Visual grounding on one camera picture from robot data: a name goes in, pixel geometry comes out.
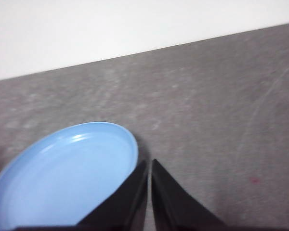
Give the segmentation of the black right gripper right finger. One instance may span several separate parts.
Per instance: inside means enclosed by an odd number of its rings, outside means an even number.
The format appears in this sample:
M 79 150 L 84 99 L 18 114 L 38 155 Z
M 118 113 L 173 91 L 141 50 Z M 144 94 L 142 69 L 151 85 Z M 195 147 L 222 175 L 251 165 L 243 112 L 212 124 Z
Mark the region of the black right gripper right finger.
M 151 198 L 158 231 L 219 231 L 227 228 L 189 195 L 157 159 L 152 161 Z

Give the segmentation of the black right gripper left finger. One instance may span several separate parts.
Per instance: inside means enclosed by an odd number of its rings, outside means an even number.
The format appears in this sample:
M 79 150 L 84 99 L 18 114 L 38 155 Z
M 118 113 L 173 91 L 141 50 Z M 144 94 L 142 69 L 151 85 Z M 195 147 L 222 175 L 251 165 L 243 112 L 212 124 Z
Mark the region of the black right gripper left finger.
M 142 161 L 120 187 L 78 224 L 80 231 L 142 231 L 147 206 L 148 164 Z

